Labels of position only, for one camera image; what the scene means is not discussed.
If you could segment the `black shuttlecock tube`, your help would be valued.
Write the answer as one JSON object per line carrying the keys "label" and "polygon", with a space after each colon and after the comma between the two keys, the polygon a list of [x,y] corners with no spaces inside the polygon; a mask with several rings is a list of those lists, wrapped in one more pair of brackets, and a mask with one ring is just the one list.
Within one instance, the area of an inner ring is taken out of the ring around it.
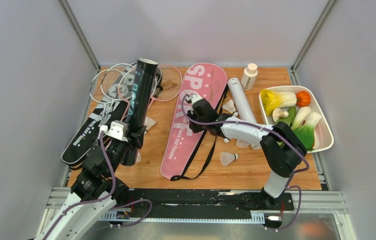
{"label": "black shuttlecock tube", "polygon": [[138,150],[144,144],[145,119],[151,94],[156,86],[156,61],[140,57],[134,71],[134,83],[126,122],[129,125],[128,151],[121,162],[124,166],[133,166],[136,163]]}

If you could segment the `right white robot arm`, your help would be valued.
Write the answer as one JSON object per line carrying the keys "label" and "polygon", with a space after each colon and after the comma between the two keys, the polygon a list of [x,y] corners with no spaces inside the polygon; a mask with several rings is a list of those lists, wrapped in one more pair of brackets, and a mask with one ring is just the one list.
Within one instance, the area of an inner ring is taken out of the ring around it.
{"label": "right white robot arm", "polygon": [[267,209],[276,208],[282,201],[281,194],[299,172],[298,165],[307,162],[305,156],[308,151],[293,130],[284,122],[258,124],[231,114],[217,113],[198,94],[184,95],[181,103],[189,106],[183,114],[193,132],[207,131],[213,136],[242,140],[261,147],[271,169],[263,187],[261,202]]}

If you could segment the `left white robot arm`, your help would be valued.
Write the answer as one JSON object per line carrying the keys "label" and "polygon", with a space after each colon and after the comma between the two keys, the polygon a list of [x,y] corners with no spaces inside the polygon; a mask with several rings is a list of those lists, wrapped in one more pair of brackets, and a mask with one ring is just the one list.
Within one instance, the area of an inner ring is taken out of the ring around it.
{"label": "left white robot arm", "polygon": [[129,187],[115,176],[125,155],[143,145],[145,127],[112,138],[105,147],[105,128],[100,129],[99,146],[82,163],[82,171],[71,186],[66,200],[38,240],[79,240],[98,221],[116,208],[130,206]]}

